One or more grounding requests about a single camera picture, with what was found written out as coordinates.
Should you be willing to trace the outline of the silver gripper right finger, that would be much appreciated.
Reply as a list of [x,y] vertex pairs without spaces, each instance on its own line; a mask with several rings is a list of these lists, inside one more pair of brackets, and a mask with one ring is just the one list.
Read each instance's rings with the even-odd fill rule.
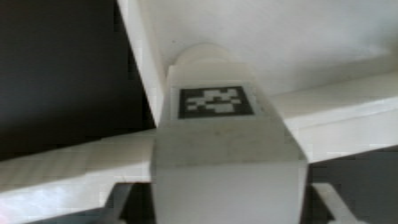
[[302,224],[367,224],[348,208],[328,183],[312,183],[305,191]]

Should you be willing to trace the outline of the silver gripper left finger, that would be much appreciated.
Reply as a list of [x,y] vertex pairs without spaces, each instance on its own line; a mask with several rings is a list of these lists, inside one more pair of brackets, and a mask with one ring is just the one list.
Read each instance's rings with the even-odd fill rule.
[[156,224],[149,183],[113,185],[99,217],[90,224]]

